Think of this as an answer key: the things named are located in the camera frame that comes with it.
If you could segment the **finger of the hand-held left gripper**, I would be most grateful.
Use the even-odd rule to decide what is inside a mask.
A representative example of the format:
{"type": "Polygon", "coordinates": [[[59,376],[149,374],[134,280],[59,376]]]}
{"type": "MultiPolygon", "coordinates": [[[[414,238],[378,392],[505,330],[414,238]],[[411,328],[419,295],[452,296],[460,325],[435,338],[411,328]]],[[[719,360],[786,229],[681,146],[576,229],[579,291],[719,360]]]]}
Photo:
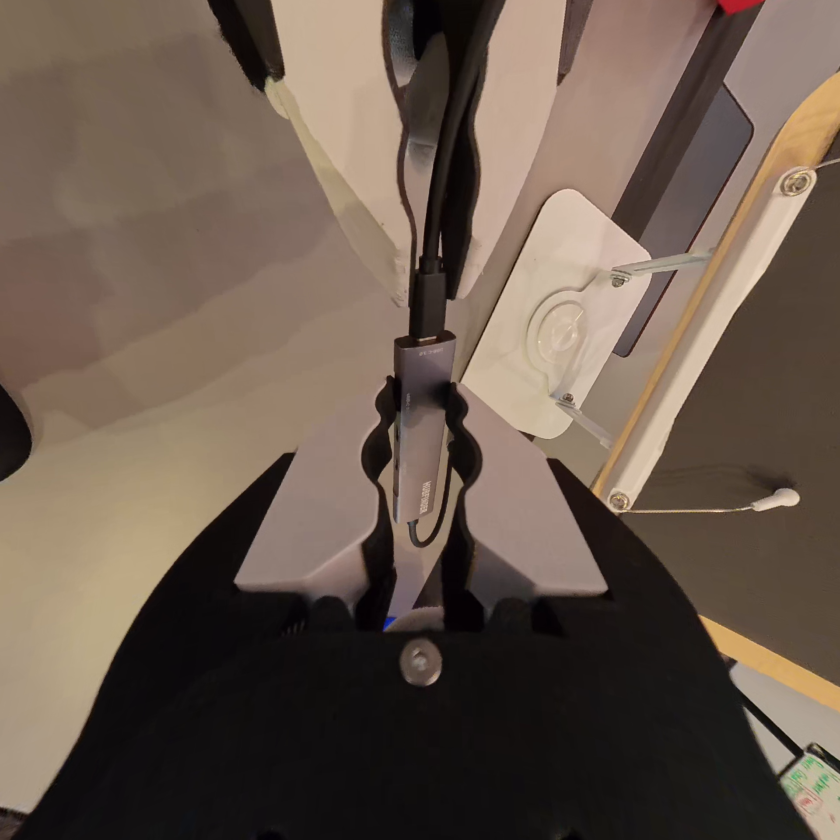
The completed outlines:
{"type": "Polygon", "coordinates": [[[380,1],[273,1],[283,76],[269,100],[302,144],[341,230],[399,308],[415,234],[400,179],[403,120],[380,1]]]}
{"type": "Polygon", "coordinates": [[[573,2],[474,2],[458,23],[469,97],[444,194],[447,297],[466,298],[507,224],[537,155],[560,79],[573,2]]]}

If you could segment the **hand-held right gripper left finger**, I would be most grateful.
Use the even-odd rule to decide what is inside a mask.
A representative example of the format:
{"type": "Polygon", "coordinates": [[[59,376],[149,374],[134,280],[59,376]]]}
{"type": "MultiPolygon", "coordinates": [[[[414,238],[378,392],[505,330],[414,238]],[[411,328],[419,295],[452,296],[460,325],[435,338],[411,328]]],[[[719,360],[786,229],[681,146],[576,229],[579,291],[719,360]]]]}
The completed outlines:
{"type": "Polygon", "coordinates": [[[389,504],[394,382],[343,402],[299,445],[237,572],[242,592],[339,598],[383,624],[395,589],[389,504]]]}

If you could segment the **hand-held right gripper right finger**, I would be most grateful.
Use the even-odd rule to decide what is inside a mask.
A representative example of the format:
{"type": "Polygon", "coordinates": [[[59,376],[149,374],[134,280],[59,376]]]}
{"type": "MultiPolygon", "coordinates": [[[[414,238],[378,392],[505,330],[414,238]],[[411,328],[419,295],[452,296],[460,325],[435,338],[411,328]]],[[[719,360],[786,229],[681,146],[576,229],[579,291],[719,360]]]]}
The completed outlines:
{"type": "Polygon", "coordinates": [[[465,385],[447,409],[462,487],[447,538],[447,619],[508,598],[591,597],[607,583],[545,454],[465,385]]]}

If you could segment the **small dark grey usb hub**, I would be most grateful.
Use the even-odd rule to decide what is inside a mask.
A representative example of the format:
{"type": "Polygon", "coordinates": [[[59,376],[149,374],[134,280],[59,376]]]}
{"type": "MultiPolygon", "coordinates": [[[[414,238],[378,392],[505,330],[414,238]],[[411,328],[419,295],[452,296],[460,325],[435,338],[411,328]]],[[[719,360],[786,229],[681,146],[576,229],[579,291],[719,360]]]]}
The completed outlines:
{"type": "Polygon", "coordinates": [[[417,522],[434,509],[442,447],[445,441],[446,408],[455,360],[455,335],[394,342],[395,404],[393,456],[393,518],[408,527],[416,549],[433,542],[448,504],[451,468],[444,480],[444,499],[430,535],[421,540],[417,522]]]}

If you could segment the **black cable black plug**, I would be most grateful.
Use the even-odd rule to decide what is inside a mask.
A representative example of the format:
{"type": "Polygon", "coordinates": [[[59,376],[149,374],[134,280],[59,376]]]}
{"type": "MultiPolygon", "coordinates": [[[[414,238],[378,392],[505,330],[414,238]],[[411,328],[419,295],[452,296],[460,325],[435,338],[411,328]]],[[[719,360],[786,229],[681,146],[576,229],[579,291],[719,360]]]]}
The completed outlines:
{"type": "Polygon", "coordinates": [[[436,2],[448,60],[448,89],[435,144],[422,247],[409,287],[415,340],[445,329],[466,268],[480,190],[476,114],[487,77],[490,40],[503,1],[436,2]]]}

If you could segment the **dark cloth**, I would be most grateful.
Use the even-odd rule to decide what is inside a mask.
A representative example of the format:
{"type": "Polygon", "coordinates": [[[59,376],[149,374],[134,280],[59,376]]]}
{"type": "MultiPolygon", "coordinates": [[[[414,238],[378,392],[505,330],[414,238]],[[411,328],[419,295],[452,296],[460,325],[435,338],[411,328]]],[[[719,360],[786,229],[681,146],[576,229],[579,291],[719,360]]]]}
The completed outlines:
{"type": "Polygon", "coordinates": [[[24,466],[32,449],[33,437],[27,418],[1,386],[1,481],[24,466]]]}

